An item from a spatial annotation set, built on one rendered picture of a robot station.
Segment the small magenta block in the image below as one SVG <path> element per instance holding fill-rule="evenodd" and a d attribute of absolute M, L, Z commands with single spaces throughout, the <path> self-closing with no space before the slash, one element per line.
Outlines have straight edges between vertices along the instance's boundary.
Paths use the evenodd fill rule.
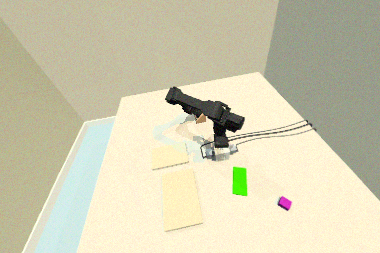
<path fill-rule="evenodd" d="M 285 198 L 284 196 L 281 196 L 280 197 L 280 200 L 278 202 L 278 206 L 280 206 L 281 208 L 285 209 L 286 211 L 290 209 L 291 205 L 292 205 L 292 201 L 290 201 L 289 199 Z"/>

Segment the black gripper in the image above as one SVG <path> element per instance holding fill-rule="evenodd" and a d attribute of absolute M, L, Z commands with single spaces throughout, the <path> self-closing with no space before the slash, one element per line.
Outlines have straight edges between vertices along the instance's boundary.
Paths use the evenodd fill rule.
<path fill-rule="evenodd" d="M 216 124 L 213 122 L 213 131 L 214 131 L 214 146 L 215 148 L 228 148 L 229 147 L 229 141 L 227 138 L 227 135 L 224 131 L 226 124 L 223 126 L 221 124 Z"/>

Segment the bright green rectangular block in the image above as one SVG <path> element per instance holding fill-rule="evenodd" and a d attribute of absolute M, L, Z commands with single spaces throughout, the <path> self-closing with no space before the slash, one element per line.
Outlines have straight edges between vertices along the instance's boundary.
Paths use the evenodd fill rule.
<path fill-rule="evenodd" d="M 247 196 L 246 168 L 233 167 L 233 194 Z"/>

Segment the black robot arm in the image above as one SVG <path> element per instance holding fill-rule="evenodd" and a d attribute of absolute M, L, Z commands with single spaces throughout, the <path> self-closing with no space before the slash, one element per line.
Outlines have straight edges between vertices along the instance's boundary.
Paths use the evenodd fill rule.
<path fill-rule="evenodd" d="M 221 101 L 202 101 L 184 94 L 181 89 L 175 86 L 170 87 L 165 100 L 171 105 L 179 104 L 185 113 L 194 114 L 197 118 L 203 113 L 216 124 L 223 126 L 226 124 L 224 131 L 236 133 L 237 130 L 242 129 L 245 122 L 245 117 L 230 112 L 231 108 L 227 104 Z"/>

